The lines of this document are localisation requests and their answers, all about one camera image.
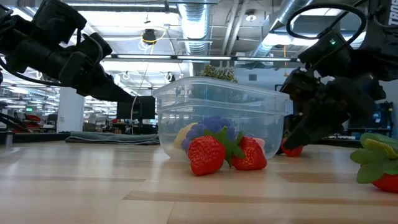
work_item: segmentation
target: green strawberry top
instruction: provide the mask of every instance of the green strawberry top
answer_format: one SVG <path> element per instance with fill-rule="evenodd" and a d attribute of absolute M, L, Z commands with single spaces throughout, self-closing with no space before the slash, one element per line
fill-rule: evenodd
<path fill-rule="evenodd" d="M 227 128 L 224 127 L 221 131 L 217 133 L 212 133 L 210 130 L 205 130 L 205 136 L 212 136 L 217 139 L 225 148 L 225 160 L 228 162 L 229 167 L 231 167 L 232 155 L 244 159 L 245 155 L 242 149 L 239 147 L 239 143 L 243 138 L 243 132 L 240 131 L 235 141 L 231 141 L 227 138 Z"/>
<path fill-rule="evenodd" d="M 361 165 L 356 181 L 370 184 L 384 174 L 398 174 L 398 140 L 381 134 L 365 133 L 361 136 L 364 149 L 354 151 L 350 159 Z"/>

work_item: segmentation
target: wooden table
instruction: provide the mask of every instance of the wooden table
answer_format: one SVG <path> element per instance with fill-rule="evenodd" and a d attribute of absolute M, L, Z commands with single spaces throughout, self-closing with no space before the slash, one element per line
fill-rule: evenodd
<path fill-rule="evenodd" d="M 398 195 L 356 184 L 351 152 L 309 146 L 266 170 L 194 177 L 158 147 L 15 144 L 0 153 L 0 222 L 397 223 Z"/>

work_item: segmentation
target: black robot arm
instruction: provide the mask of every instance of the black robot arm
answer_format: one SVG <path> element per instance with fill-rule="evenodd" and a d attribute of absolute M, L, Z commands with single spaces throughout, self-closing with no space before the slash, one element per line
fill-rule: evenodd
<path fill-rule="evenodd" d="M 11 14 L 12 10 L 0 5 L 0 53 L 6 56 L 6 63 L 0 58 L 0 66 L 9 73 L 44 85 L 72 87 L 82 96 L 99 100 L 132 101 L 100 65 L 112 52 L 109 44 L 97 33 L 83 34 L 81 41 L 86 19 L 76 10 L 58 0 L 44 0 L 32 22 Z M 76 46 L 61 47 L 76 30 Z M 27 67 L 59 82 L 21 75 Z"/>
<path fill-rule="evenodd" d="M 369 4 L 367 16 L 356 9 L 365 2 Z M 346 12 L 317 37 L 303 37 L 292 32 L 290 22 L 294 17 L 324 7 Z M 345 41 L 333 27 L 348 12 L 359 16 L 362 24 L 353 38 Z M 350 43 L 366 25 L 364 42 L 354 50 Z M 398 0 L 360 0 L 354 6 L 311 4 L 292 16 L 287 31 L 294 37 L 318 39 L 318 42 L 298 56 L 306 69 L 294 70 L 281 88 L 281 92 L 303 104 L 302 120 L 284 143 L 286 149 L 338 133 L 347 120 L 363 124 L 374 113 L 374 101 L 386 97 L 379 80 L 398 79 Z M 334 80 L 322 83 L 321 77 L 327 76 Z"/>

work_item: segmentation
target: desk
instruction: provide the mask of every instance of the desk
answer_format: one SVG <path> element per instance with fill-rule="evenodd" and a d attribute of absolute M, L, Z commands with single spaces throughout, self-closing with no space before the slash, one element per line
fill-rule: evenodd
<path fill-rule="evenodd" d="M 158 147 L 15 144 L 0 159 L 1 223 L 393 224 L 398 195 L 355 182 L 352 149 L 307 146 L 266 170 L 194 177 Z"/>
<path fill-rule="evenodd" d="M 352 135 L 352 133 L 376 133 L 376 134 L 384 134 L 386 136 L 391 137 L 392 129 L 391 128 L 348 128 L 347 134 Z"/>

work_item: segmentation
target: red object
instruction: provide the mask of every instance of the red object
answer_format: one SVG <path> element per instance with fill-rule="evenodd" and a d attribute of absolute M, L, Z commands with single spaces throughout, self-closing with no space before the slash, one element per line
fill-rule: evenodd
<path fill-rule="evenodd" d="M 24 122 L 26 127 L 29 128 L 42 128 L 41 125 L 34 123 L 34 122 Z"/>
<path fill-rule="evenodd" d="M 286 154 L 287 157 L 297 157 L 297 156 L 301 155 L 303 148 L 304 148 L 303 146 L 299 146 L 293 150 L 288 150 L 288 149 L 285 149 L 285 147 L 284 147 L 285 141 L 286 141 L 286 139 L 282 140 L 282 144 L 281 144 L 280 148 Z"/>
<path fill-rule="evenodd" d="M 261 146 L 254 138 L 243 137 L 239 143 L 246 158 L 232 156 L 232 166 L 237 170 L 261 170 L 266 168 L 267 160 Z"/>
<path fill-rule="evenodd" d="M 36 121 L 36 122 L 41 121 L 41 119 L 36 115 L 25 115 L 25 119 L 28 121 Z"/>
<path fill-rule="evenodd" d="M 398 175 L 384 174 L 384 176 L 372 183 L 385 192 L 398 193 Z"/>
<path fill-rule="evenodd" d="M 224 163 L 225 155 L 224 146 L 211 136 L 196 138 L 188 150 L 191 170 L 197 176 L 217 172 Z"/>

